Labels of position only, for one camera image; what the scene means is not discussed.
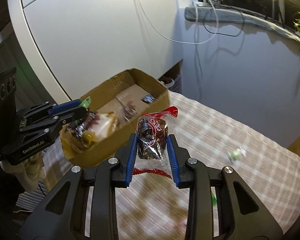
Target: tablecloth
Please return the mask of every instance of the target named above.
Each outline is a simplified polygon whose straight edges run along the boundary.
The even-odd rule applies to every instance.
[[[179,109],[175,136],[207,166],[230,165],[228,152],[242,146],[246,157],[232,165],[286,232],[300,215],[300,158],[252,128],[183,95],[169,92]],[[52,188],[72,167],[60,139],[44,156],[45,185]],[[128,189],[116,189],[119,239],[184,239],[180,224],[187,217],[189,190],[155,174],[133,176]],[[214,207],[214,234],[218,223]]]

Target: open cardboard box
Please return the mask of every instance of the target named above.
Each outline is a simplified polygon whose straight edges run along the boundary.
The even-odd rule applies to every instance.
[[[152,104],[141,101],[146,93],[150,93],[156,98]],[[103,160],[113,156],[119,147],[124,146],[130,134],[135,132],[140,114],[155,113],[169,107],[167,89],[155,78],[135,68],[125,70],[106,80],[83,95],[80,100],[83,101],[88,96],[92,100],[90,110],[100,111],[100,113],[108,111],[119,113],[122,105],[132,97],[138,114],[126,125],[121,122],[122,125],[111,136],[81,154],[75,154],[69,142],[65,140],[65,125],[60,132],[64,155],[73,165],[83,168],[99,165]]]

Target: metal bolt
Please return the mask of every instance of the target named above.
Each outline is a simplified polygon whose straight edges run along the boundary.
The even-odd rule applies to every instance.
[[[71,171],[74,172],[74,173],[77,173],[77,172],[79,172],[80,170],[81,170],[80,166],[73,166],[73,167],[71,168]]]
[[[224,169],[225,169],[226,173],[232,173],[233,172],[233,168],[230,167],[230,166],[226,166],[226,167],[224,167]]]
[[[112,158],[110,158],[110,159],[108,160],[108,162],[109,162],[110,164],[116,164],[116,163],[118,162],[118,159],[112,157]]]
[[[189,159],[188,159],[188,162],[189,162],[190,164],[196,164],[196,163],[198,162],[198,160],[197,160],[196,158],[189,158]]]

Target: window sill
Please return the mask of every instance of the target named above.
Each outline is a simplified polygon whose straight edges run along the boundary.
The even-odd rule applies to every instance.
[[[268,22],[262,18],[249,15],[232,9],[216,8],[218,19],[220,23],[239,23],[253,25],[266,31],[272,31],[276,34],[291,40],[295,40],[300,44],[300,37],[289,30],[286,30],[275,23]],[[211,7],[198,7],[198,22],[216,22],[216,17]],[[195,8],[188,6],[185,9],[185,19],[190,22],[195,22]]]

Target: white glove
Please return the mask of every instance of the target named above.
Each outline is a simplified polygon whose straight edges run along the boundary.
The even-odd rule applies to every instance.
[[[29,159],[12,166],[8,161],[0,162],[2,169],[17,177],[25,191],[35,191],[39,184],[39,179],[43,179],[44,173],[42,167],[43,159],[41,152],[31,156]]]

